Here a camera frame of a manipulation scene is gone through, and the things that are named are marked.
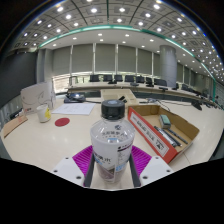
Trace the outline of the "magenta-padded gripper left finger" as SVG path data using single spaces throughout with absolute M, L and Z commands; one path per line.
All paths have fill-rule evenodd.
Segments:
M 63 158 L 52 173 L 76 185 L 91 186 L 94 171 L 94 155 L 91 146 L 86 147 L 72 157 Z

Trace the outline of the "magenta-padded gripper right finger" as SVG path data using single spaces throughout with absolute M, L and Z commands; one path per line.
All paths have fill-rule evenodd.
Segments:
M 136 146 L 132 147 L 129 164 L 135 187 L 143 187 L 173 173 L 160 156 L 150 156 Z

